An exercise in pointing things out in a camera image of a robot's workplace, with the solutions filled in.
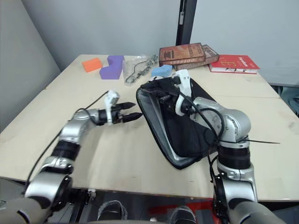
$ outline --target black fabric pouch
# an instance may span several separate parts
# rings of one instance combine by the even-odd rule
[[[191,89],[192,100],[196,97],[214,100],[192,79]],[[161,103],[159,99],[165,92],[178,95],[171,77],[142,85],[136,92],[136,99],[166,159],[175,168],[183,169],[207,156],[214,135],[210,129],[191,120],[189,116],[179,116],[169,104]]]

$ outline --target shoe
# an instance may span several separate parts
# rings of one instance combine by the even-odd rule
[[[187,206],[176,208],[170,216],[169,224],[196,224],[196,217]]]
[[[126,208],[119,201],[110,201],[102,204],[98,212],[98,221],[101,220],[127,220]]]

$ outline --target black pole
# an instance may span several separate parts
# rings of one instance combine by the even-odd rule
[[[178,30],[176,45],[189,44],[193,28],[197,0],[181,0],[178,14]],[[180,13],[184,12],[184,21],[180,25]]]

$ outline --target white wall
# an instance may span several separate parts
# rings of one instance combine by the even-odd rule
[[[175,45],[180,0],[23,0],[61,70],[80,54],[139,55]]]
[[[21,0],[0,3],[1,132],[60,71]]]
[[[298,0],[198,0],[191,42],[249,55],[269,83],[299,86]]]

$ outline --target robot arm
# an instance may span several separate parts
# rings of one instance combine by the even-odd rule
[[[175,85],[186,97],[191,98],[190,76],[187,70],[179,70],[173,78],[179,77]],[[219,137],[217,149],[218,175],[213,177],[214,210],[222,220],[232,224],[282,224],[270,210],[257,203],[254,168],[250,162],[248,133],[250,119],[239,110],[227,109],[215,101],[197,97],[190,105],[179,95],[175,112],[206,126],[213,127]],[[208,120],[197,113],[201,111]]]
[[[96,126],[126,123],[142,116],[141,113],[122,115],[121,110],[134,103],[116,104],[117,92],[109,91],[105,110],[79,109],[63,127],[51,156],[47,157],[35,178],[28,185],[24,198],[18,198],[0,208],[3,223],[39,224],[68,201],[72,187],[71,174],[85,136]]]

